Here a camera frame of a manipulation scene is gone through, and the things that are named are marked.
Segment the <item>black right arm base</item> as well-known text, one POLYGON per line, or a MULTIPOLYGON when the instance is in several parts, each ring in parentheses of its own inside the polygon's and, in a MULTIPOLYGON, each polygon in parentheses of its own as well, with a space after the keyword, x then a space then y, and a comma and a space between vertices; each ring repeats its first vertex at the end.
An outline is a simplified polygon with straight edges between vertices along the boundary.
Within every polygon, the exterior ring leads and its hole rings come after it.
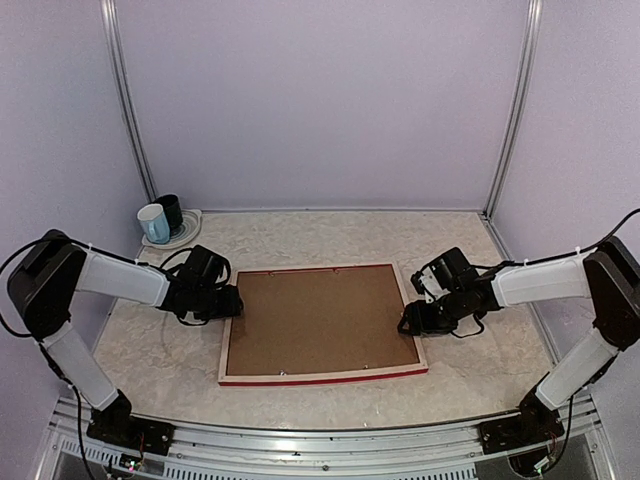
POLYGON ((565 434, 557 408, 549 409, 531 389, 511 417, 481 422, 478 426, 485 455, 550 441, 565 434))

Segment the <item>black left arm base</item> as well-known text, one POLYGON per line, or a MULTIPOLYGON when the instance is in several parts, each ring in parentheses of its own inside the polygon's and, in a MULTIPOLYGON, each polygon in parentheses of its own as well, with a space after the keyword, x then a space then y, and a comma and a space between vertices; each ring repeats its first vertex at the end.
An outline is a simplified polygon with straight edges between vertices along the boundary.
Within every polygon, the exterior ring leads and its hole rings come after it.
POLYGON ((142 454, 167 456, 175 426, 146 418, 130 417, 123 426, 92 420, 87 435, 94 440, 142 454))

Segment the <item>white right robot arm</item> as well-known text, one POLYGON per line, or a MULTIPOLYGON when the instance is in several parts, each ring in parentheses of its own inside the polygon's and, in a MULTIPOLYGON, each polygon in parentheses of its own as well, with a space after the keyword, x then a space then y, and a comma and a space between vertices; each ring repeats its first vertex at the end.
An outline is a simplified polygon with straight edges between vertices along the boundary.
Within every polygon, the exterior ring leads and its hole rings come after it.
POLYGON ((412 275, 420 298, 405 307, 397 330, 406 336, 454 335, 466 318, 481 325, 487 314, 511 307, 589 301, 592 326, 526 394, 511 423, 512 436, 523 444, 558 435, 559 408, 639 340, 639 263, 619 229, 570 252, 491 266, 475 265, 453 247, 412 275))

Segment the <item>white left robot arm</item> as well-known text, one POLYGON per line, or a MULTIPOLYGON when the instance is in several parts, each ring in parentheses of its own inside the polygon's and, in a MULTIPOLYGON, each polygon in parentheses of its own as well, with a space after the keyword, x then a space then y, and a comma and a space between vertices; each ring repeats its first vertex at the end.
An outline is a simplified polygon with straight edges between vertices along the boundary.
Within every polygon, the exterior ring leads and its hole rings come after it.
POLYGON ((91 407, 91 426, 121 445, 140 424, 132 406, 94 357, 107 316, 120 300, 166 312, 190 328, 239 316, 244 308, 223 256, 184 249, 174 266, 126 258, 52 229, 1 264, 8 298, 24 328, 3 321, 16 338, 35 341, 50 368, 91 407))

